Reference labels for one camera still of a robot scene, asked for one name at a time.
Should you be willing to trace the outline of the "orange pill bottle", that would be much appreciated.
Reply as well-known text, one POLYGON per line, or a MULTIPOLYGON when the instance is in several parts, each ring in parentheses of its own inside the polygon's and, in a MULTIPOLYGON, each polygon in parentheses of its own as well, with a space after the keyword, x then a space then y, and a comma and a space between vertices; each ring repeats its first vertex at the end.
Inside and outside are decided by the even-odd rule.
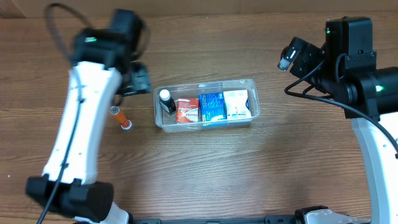
POLYGON ((110 107, 109 112, 118 120, 119 125, 122 129, 128 130, 132 127, 132 122, 130 119, 127 119, 126 115, 120 110, 118 106, 110 107))

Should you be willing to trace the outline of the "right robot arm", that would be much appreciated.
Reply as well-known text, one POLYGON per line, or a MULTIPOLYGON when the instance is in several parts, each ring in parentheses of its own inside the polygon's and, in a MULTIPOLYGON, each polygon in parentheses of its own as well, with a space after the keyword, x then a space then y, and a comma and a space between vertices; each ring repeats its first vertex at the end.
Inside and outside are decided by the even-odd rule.
POLYGON ((278 67, 297 83, 308 83, 301 98, 344 110, 363 155, 371 198, 369 223, 396 223, 397 68, 377 68, 368 17, 328 20, 325 37, 321 47, 294 37, 278 67), (311 95, 313 89, 320 95, 311 95))

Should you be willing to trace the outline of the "blue medicine box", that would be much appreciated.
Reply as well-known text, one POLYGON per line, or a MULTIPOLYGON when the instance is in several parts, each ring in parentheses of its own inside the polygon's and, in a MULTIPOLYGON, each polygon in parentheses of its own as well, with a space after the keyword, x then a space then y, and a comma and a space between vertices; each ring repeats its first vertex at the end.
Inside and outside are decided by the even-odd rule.
POLYGON ((202 121, 220 121, 226 119, 224 96, 219 93, 199 95, 202 121))

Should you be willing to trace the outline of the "white medicine box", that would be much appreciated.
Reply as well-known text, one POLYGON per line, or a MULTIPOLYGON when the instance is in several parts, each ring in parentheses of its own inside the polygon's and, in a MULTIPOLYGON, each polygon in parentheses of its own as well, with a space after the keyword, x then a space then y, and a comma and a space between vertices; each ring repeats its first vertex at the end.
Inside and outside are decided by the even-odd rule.
POLYGON ((247 90, 224 91, 227 120, 251 118, 247 90))

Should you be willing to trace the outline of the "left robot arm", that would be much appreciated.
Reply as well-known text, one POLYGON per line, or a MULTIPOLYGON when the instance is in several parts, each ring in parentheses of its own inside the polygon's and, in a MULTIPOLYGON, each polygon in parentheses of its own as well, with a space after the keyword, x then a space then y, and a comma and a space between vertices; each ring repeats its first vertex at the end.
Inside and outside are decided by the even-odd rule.
POLYGON ((95 29, 80 12, 71 13, 85 28, 75 37, 73 52, 59 35, 53 10, 44 11, 47 29, 71 67, 67 100, 52 153, 40 176, 27 179, 26 194, 43 210, 77 223, 132 223, 131 213, 114 202, 112 184, 97 179, 101 136, 115 96, 151 91, 146 67, 139 62, 140 36, 148 31, 133 11, 117 9, 110 25, 95 29))

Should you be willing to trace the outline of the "red medicine box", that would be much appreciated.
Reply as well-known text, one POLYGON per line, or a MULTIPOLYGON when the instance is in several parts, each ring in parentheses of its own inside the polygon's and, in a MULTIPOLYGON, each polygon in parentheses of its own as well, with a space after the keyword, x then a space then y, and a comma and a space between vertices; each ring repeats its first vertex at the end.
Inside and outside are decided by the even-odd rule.
POLYGON ((179 98, 177 104, 177 123, 198 122, 199 99, 179 98))

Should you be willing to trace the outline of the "clear plastic container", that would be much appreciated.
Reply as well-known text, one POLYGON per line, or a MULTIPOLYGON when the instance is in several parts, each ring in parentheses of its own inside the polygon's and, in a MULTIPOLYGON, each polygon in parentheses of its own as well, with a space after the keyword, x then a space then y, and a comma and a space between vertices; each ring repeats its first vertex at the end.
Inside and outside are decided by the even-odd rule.
POLYGON ((247 126, 260 115, 252 79, 160 86, 154 90, 155 124, 166 133, 247 126))

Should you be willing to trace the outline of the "dark bottle white cap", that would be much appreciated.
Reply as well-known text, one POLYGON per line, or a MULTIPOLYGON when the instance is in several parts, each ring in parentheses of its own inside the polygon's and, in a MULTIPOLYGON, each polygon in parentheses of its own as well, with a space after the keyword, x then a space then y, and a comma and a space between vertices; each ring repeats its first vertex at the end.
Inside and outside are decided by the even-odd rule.
POLYGON ((174 99, 171 97, 171 94, 168 90, 163 89, 159 92, 159 100, 161 107, 168 112, 169 114, 173 114, 176 112, 176 105, 174 99))

